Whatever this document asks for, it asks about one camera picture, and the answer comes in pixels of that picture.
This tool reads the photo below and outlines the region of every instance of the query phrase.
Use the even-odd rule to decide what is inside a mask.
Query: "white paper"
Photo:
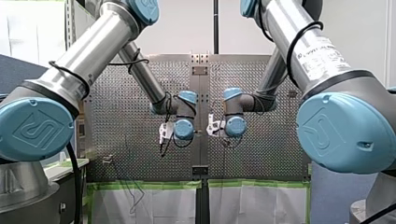
[[[210,221],[216,224],[238,224],[241,188],[211,188]]]

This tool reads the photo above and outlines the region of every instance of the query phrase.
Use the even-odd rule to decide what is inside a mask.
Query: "electrical wire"
[[[196,110],[195,110],[195,108],[194,108],[192,105],[189,104],[189,102],[187,102],[186,100],[180,98],[180,97],[177,96],[177,95],[174,95],[174,96],[172,97],[172,94],[171,94],[169,91],[166,91],[166,92],[165,92],[165,95],[168,96],[168,97],[167,97],[168,100],[166,101],[166,106],[165,106],[165,109],[166,109],[165,123],[167,123],[167,122],[169,121],[169,119],[171,118],[171,116],[172,116],[172,114],[171,114],[171,109],[172,109],[172,99],[173,99],[173,98],[174,98],[174,99],[178,99],[178,100],[180,100],[181,102],[183,102],[185,105],[187,105],[187,106],[191,109],[191,111],[193,112],[194,116],[196,116],[196,114],[197,114],[197,113],[196,113]],[[177,143],[176,138],[175,138],[175,133],[172,133],[172,134],[171,134],[171,137],[169,138],[169,140],[168,140],[168,142],[167,142],[167,144],[166,144],[165,150],[163,150],[163,144],[160,144],[160,155],[161,155],[161,158],[163,158],[163,157],[166,156],[166,153],[168,152],[170,143],[171,143],[172,141],[173,141],[173,143],[174,143],[174,145],[175,145],[176,147],[184,148],[184,147],[188,147],[188,146],[192,143],[193,140],[194,140],[194,138],[192,138],[192,139],[189,141],[189,143],[187,143],[186,145],[182,146],[182,145],[179,145],[179,144]]]
[[[73,147],[70,143],[66,146],[67,153],[69,154],[70,161],[72,162],[73,173],[75,175],[75,197],[76,197],[76,212],[75,212],[75,221],[74,223],[79,224],[81,219],[81,210],[82,210],[82,190],[81,190],[81,173],[78,169],[78,161],[76,155],[74,153]]]
[[[300,30],[297,35],[294,37],[294,39],[291,41],[290,46],[289,46],[289,50],[288,50],[288,54],[286,57],[286,66],[288,69],[288,74],[290,77],[291,82],[298,87],[298,84],[296,82],[296,80],[294,79],[294,76],[291,72],[291,57],[293,55],[294,52],[294,48],[296,47],[298,41],[300,40],[301,37],[303,37],[305,35],[306,32],[312,30],[312,29],[320,29],[323,30],[324,28],[324,24],[321,21],[313,21],[311,23],[309,23],[308,25],[305,26],[305,28],[303,28],[302,30]]]
[[[375,213],[374,215],[372,215],[371,217],[367,218],[366,220],[364,220],[361,224],[370,224],[373,223],[374,221],[376,221],[377,219],[383,217],[386,214],[389,214],[393,211],[396,210],[396,203],[390,205],[389,207]]]
[[[58,69],[59,71],[66,72],[66,73],[72,75],[73,77],[75,77],[82,83],[82,85],[84,86],[84,89],[85,89],[85,94],[82,96],[82,99],[85,99],[90,94],[90,85],[79,74],[70,71],[68,68],[58,65],[55,61],[49,61],[49,65]]]
[[[264,36],[271,42],[274,42],[274,39],[267,34],[267,32],[265,31],[264,28],[264,24],[262,23],[262,0],[259,0],[259,24],[260,24],[260,28],[262,29],[262,33],[264,34]]]
[[[8,94],[0,94],[0,103],[2,103],[7,97]]]
[[[139,54],[140,54],[140,49],[137,49],[137,51],[134,53],[134,57],[133,57],[131,62],[129,62],[129,63],[109,63],[108,65],[111,65],[111,66],[126,66],[126,65],[129,65],[128,66],[128,74],[131,75],[132,74],[132,68],[134,67],[134,65],[136,63],[149,63],[149,59],[137,60],[137,58],[139,57]]]

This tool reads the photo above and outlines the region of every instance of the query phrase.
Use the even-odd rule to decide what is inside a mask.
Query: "metal pole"
[[[144,59],[143,55],[138,52],[138,47],[131,41],[122,50],[120,50],[120,57],[125,63],[130,63],[135,60]],[[165,98],[165,91],[157,78],[152,74],[151,69],[147,63],[136,63],[132,67],[134,79],[139,83],[139,86],[146,93],[148,99],[152,104],[157,104]]]
[[[219,54],[219,0],[213,0],[215,54]]]

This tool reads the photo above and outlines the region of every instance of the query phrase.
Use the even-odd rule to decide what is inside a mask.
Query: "silver robot arm segment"
[[[262,1],[262,4],[269,4],[270,1]],[[257,24],[262,27],[263,21],[259,7],[262,7],[257,1],[241,1],[241,12],[243,16],[255,16]],[[305,9],[309,15],[318,20],[322,2],[321,1],[304,1]],[[253,93],[243,93],[239,88],[230,88],[224,91],[224,116],[226,118],[225,132],[230,137],[241,137],[247,125],[244,120],[244,112],[264,113],[276,109],[276,91],[279,85],[285,80],[287,66],[282,58],[279,49],[275,49],[266,70],[262,76],[257,90]]]
[[[78,102],[107,64],[147,23],[135,18],[136,7],[106,2],[101,17],[37,80],[25,80],[0,104],[0,157],[7,161],[40,161],[70,141]]]
[[[125,63],[143,60],[137,45],[132,41],[121,51],[120,57]],[[160,82],[152,73],[147,63],[135,63],[131,67],[131,75],[143,89],[151,101],[151,111],[157,115],[177,115],[177,121],[172,123],[169,132],[166,127],[160,128],[160,136],[166,137],[166,133],[174,134],[177,139],[191,140],[194,136],[194,118],[196,115],[196,93],[193,91],[181,91],[178,96],[173,97],[166,94]]]
[[[319,165],[339,173],[394,169],[396,101],[375,78],[352,68],[323,35],[321,1],[242,1],[242,12],[271,35],[303,92],[297,134]]]

